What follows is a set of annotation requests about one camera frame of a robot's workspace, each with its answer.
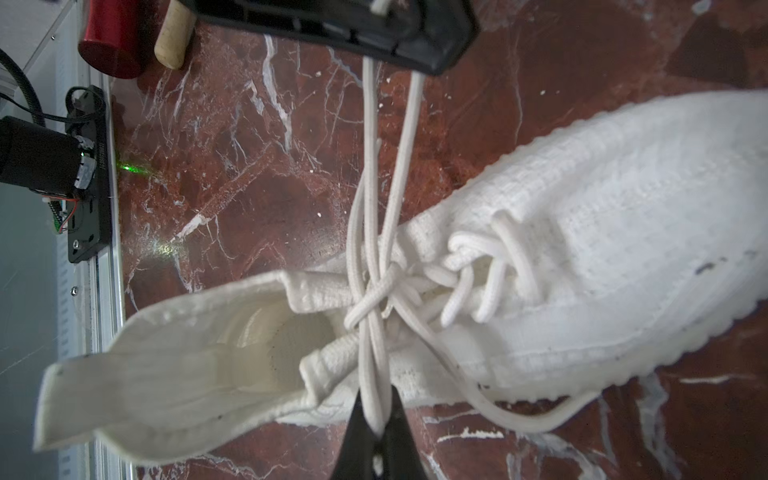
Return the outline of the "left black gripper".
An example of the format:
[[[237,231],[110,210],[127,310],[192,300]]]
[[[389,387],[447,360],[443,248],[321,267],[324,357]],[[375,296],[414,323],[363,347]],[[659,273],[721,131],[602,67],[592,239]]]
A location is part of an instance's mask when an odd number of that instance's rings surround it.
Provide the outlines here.
[[[218,26],[320,44],[440,76],[479,33],[469,1],[185,1]]]

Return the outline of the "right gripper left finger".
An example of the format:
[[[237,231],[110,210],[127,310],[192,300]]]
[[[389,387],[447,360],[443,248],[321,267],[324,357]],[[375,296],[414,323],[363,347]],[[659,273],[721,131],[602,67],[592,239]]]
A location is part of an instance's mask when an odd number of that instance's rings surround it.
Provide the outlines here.
[[[364,417],[361,394],[358,393],[329,479],[377,479],[378,475],[374,470],[377,442],[377,437]]]

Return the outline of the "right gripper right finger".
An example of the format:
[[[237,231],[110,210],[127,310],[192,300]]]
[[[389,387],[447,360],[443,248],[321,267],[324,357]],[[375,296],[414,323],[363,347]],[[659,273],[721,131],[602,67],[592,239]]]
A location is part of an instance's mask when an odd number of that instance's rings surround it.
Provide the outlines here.
[[[377,454],[382,460],[378,479],[427,480],[399,391],[392,387],[392,411]]]

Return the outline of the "white knit sneaker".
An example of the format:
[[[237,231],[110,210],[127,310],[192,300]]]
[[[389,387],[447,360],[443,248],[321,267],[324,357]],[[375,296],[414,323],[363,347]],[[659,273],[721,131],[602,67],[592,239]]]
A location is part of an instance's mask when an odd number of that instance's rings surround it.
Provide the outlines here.
[[[705,345],[767,297],[767,93],[657,97],[553,130],[399,223],[424,78],[385,211],[376,82],[346,249],[136,312],[49,366],[36,451],[99,440],[137,465],[264,424],[466,402],[536,434]]]

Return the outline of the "red black spray bottle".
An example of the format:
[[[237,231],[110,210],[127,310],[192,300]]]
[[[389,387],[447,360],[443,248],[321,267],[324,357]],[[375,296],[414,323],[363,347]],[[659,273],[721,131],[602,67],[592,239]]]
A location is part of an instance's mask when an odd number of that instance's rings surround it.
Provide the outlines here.
[[[134,79],[143,71],[140,51],[140,2],[90,0],[84,4],[78,52],[97,71],[118,79]]]

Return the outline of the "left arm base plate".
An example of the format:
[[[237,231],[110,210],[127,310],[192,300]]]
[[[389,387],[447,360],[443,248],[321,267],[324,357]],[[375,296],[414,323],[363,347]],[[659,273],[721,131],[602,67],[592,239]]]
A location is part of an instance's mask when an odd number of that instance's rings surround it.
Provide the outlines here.
[[[75,87],[67,95],[65,132],[80,148],[75,180],[74,213],[66,221],[68,260],[72,264],[95,257],[112,241],[112,191],[107,145],[107,102],[96,86]]]

